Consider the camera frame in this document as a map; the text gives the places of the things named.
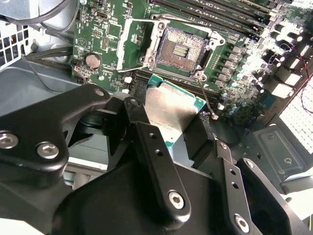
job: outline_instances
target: green pcb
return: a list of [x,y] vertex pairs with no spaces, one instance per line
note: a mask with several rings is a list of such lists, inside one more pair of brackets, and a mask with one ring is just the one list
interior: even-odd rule
[[[259,90],[252,82],[255,74],[271,74],[277,70],[263,60],[268,50],[279,50],[273,39],[273,34],[278,32],[276,26],[282,24],[299,33],[302,28],[312,25],[310,8],[313,0],[305,1],[305,6],[303,4],[302,0],[294,0],[293,4],[269,0],[212,0],[210,3],[198,0],[87,0],[85,5],[80,5],[76,21],[74,60],[81,62],[80,73],[89,78],[90,83],[112,92],[126,93],[132,86],[125,82],[125,77],[132,76],[138,68],[199,89],[198,82],[190,79],[195,71],[182,68],[205,64],[204,68],[200,66],[206,77],[202,82],[204,89],[225,100],[226,108],[220,116],[230,117],[238,113],[240,108],[231,110],[231,105],[235,104],[243,107],[243,113],[238,116],[240,119],[244,116],[246,121],[253,107],[262,108],[262,104],[258,104]],[[157,42],[157,50],[173,47],[174,55],[166,54],[165,50],[164,53],[177,60],[164,61],[164,56],[155,55],[155,59],[159,58],[155,69],[143,64],[156,24],[152,15],[168,19],[167,29]],[[126,27],[127,19],[134,19],[129,27]],[[213,41],[213,32],[222,39]],[[164,38],[171,40],[170,33],[176,38],[182,35],[189,39],[193,37],[203,46],[196,50],[195,45],[167,45]],[[212,42],[223,43],[206,52],[204,48],[213,47]],[[98,55],[101,60],[99,68],[90,69],[86,65],[89,54]],[[197,55],[193,57],[194,64],[186,59],[191,54]]]

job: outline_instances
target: green circuit board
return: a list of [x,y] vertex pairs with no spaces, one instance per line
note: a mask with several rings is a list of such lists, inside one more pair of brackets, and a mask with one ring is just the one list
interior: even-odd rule
[[[275,51],[279,56],[289,53],[280,49],[273,34],[287,36],[290,32],[308,31],[313,17],[310,10],[313,0],[294,0],[292,4],[288,0],[85,0],[81,3],[73,58],[80,63],[80,73],[90,83],[112,92],[131,94],[135,92],[132,91],[134,73],[141,71],[183,84],[199,95],[195,76],[201,71],[204,89],[215,99],[223,99],[225,109],[220,111],[220,116],[232,117],[238,123],[248,122],[253,108],[264,107],[260,100],[267,97],[257,89],[255,74],[269,76],[278,69],[271,61],[264,60],[266,52]],[[152,39],[151,35],[158,33],[156,25],[162,22],[165,27]],[[290,31],[280,32],[277,26]],[[198,48],[196,43],[181,43],[177,39],[181,37],[198,40]],[[157,54],[148,54],[155,38]],[[100,60],[96,69],[86,65],[90,54]],[[153,63],[147,61],[147,55],[153,56]],[[126,82],[126,77],[131,77],[132,82]]]

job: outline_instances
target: ram slot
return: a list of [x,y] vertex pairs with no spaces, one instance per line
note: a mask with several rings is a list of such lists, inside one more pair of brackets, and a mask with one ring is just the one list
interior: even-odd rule
[[262,24],[258,22],[258,19],[262,18],[260,16],[250,17],[238,11],[228,9],[227,7],[217,4],[217,3],[207,3],[204,1],[197,1],[197,0],[180,0],[180,1],[188,3],[196,7],[201,7],[204,10],[215,12],[216,14],[230,18],[234,21],[245,24],[246,26],[249,26],[249,27],[253,27],[253,26],[262,27]]
[[255,34],[253,30],[251,30],[250,28],[246,28],[242,24],[238,24],[226,18],[222,18],[220,16],[217,16],[216,14],[211,14],[208,11],[203,11],[200,8],[191,7],[191,9],[188,9],[188,7],[184,7],[181,4],[174,4],[173,2],[168,2],[167,0],[156,0],[155,2],[157,2],[159,5],[170,7],[180,12],[192,15],[195,18],[205,20],[209,24],[217,26],[219,28],[218,30],[221,31],[239,33],[248,37],[250,34]]
[[261,11],[259,9],[253,9],[250,6],[248,7],[246,4],[239,2],[237,0],[202,0],[207,3],[216,3],[227,7],[228,9],[232,9],[234,11],[241,12],[245,15],[249,15],[251,17],[263,16],[267,14],[267,12]]
[[[141,80],[141,81],[144,81],[144,82],[147,82],[149,81],[149,79],[151,78],[152,76],[152,73],[150,72],[147,72],[147,71],[143,71],[143,70],[136,70],[134,72],[134,76],[137,80]],[[193,86],[193,85],[188,85],[188,84],[185,84],[183,82],[179,82],[179,81],[175,81],[173,79],[170,79],[170,78],[167,78],[167,77],[164,77],[160,74],[160,76],[165,79],[165,80],[168,80],[170,81],[171,83],[191,92],[192,94],[200,97],[200,98],[203,98],[204,99],[204,96],[203,96],[203,93],[202,93],[202,90],[200,89],[200,87],[198,87],[197,83]],[[205,94],[207,95],[207,97],[210,99],[210,100],[217,100],[219,98],[219,93],[215,93],[215,92],[210,92],[208,90],[205,90]]]
[[269,9],[267,6],[262,6],[261,4],[258,4],[256,2],[249,1],[249,0],[238,0],[238,1],[243,2],[244,4],[248,5],[251,8],[254,8],[258,11],[262,11],[264,13],[271,12],[271,9]]

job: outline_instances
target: black plastic bracket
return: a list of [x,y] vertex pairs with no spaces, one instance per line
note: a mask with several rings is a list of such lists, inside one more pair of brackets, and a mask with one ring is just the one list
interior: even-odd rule
[[214,135],[208,123],[196,115],[186,130],[183,132],[188,158],[194,161],[194,168],[206,159],[207,153],[211,152]]
[[[253,189],[249,194],[254,204],[262,208],[264,214],[268,214],[274,220],[275,226],[273,226],[271,234],[311,234],[308,227],[293,212],[256,163],[250,159],[242,158],[236,165],[242,171],[247,191],[249,192],[250,188]],[[261,223],[257,224],[257,226],[260,228],[267,227],[263,228],[266,230],[269,226],[268,224],[262,226],[263,221],[266,223],[264,216],[261,219]]]
[[252,220],[245,188],[238,167],[232,164],[229,147],[220,140],[214,141],[213,150],[197,168],[211,175],[219,186],[217,197],[222,198],[223,217],[230,231],[244,235],[252,229]]
[[[78,120],[104,108],[109,99],[105,90],[85,85],[0,117],[0,134],[18,139],[15,146],[0,148],[0,180],[41,187],[57,182],[67,164],[67,144]],[[37,148],[42,143],[55,145],[57,156],[40,157]]]
[[143,172],[152,182],[162,224],[178,229],[190,218],[191,205],[161,132],[149,123],[141,101],[129,97],[124,105],[129,120],[126,136],[132,136]]

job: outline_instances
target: ventilation grille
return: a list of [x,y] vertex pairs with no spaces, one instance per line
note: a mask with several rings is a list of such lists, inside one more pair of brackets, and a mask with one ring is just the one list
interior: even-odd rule
[[[313,153],[313,115],[306,112],[301,104],[301,92],[290,102],[281,113],[281,120],[302,143],[310,154]],[[313,110],[313,80],[303,92],[303,103],[309,110]]]
[[0,71],[30,52],[29,33],[27,26],[0,22]]

